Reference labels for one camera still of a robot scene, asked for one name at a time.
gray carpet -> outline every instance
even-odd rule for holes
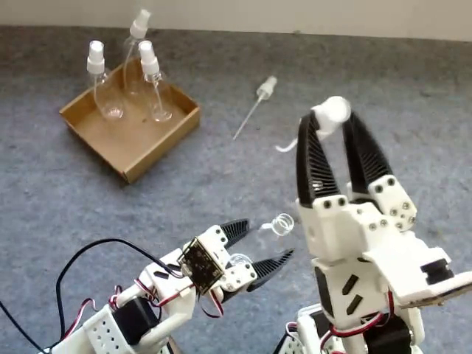
[[[348,98],[387,152],[419,209],[417,234],[472,268],[472,44],[309,35],[154,31],[164,70],[201,105],[201,127],[134,185],[66,129],[59,109],[84,88],[91,39],[120,60],[123,29],[0,28],[0,297],[42,345],[58,339],[56,276],[99,237],[126,237],[163,255],[215,223],[257,226],[292,212],[299,118],[331,95]],[[279,83],[233,142],[257,86]],[[347,181],[341,136],[327,142]],[[301,227],[297,256],[252,294],[232,299],[223,319],[194,319],[175,333],[186,353],[270,353],[283,325],[318,302]],[[235,251],[267,257],[270,234],[253,232]],[[83,256],[64,281],[67,323],[87,296],[103,305],[148,264],[121,245]],[[426,354],[469,353],[470,294],[426,308]],[[0,314],[0,353],[35,353]]]

white wall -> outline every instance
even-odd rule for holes
[[[0,24],[156,28],[472,41],[471,0],[0,0]]]

brown cardboard tray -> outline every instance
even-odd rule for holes
[[[122,89],[122,66],[112,71],[111,79]],[[170,89],[173,117],[166,122],[151,120],[143,107],[124,95],[125,116],[108,121],[97,110],[92,89],[72,100],[60,114],[74,133],[132,183],[200,122],[198,105],[172,84]]]

spray bottle cap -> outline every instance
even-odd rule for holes
[[[100,41],[90,42],[87,58],[87,71],[91,74],[101,74],[105,71],[103,43]]]
[[[330,135],[351,116],[351,104],[340,96],[332,96],[312,109],[315,111],[321,135]]]
[[[274,92],[274,87],[277,84],[277,78],[275,76],[269,76],[268,79],[261,85],[256,91],[257,96],[261,100],[268,100],[268,98]]]
[[[141,54],[142,72],[146,75],[157,74],[160,68],[154,53],[153,44],[150,41],[141,42],[139,44],[139,53]]]
[[[130,34],[133,37],[136,39],[143,39],[146,36],[146,32],[148,31],[149,17],[150,12],[145,9],[141,9],[130,27]]]

robotic arm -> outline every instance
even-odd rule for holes
[[[321,305],[299,312],[295,334],[288,330],[276,353],[295,345],[294,338],[301,340],[299,353],[421,353],[418,307],[469,291],[472,272],[455,275],[443,249],[416,238],[411,198],[357,113],[338,109],[343,110],[349,111],[342,126],[351,179],[347,195],[320,142],[326,118],[312,110],[300,121],[297,204],[315,257]]]
[[[249,232],[247,220],[210,227],[193,241],[161,258],[174,273],[148,265],[135,285],[52,348],[52,354],[167,354],[170,334],[192,318],[199,296],[217,305],[270,280],[293,250],[259,262],[235,261],[227,248]],[[158,304],[150,300],[159,299]],[[151,305],[167,318],[158,318]]]

